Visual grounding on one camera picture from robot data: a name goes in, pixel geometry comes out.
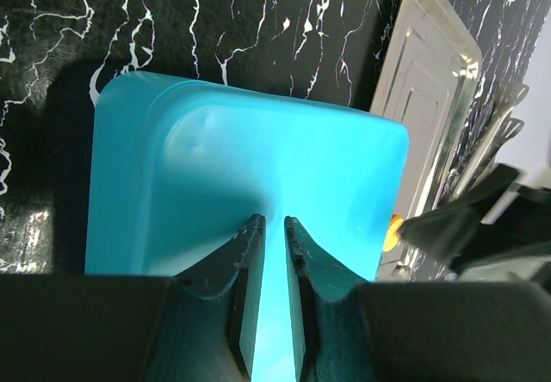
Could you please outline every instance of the metal baking tray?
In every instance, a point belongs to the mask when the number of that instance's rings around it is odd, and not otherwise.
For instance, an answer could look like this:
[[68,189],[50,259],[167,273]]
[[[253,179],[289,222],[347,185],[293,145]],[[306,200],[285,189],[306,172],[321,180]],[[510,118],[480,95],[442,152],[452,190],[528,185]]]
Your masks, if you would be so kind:
[[[402,0],[370,112],[402,122],[409,132],[394,208],[404,219],[432,210],[440,198],[481,60],[448,0]],[[402,249],[402,257],[408,252]],[[392,262],[385,258],[381,266]]]

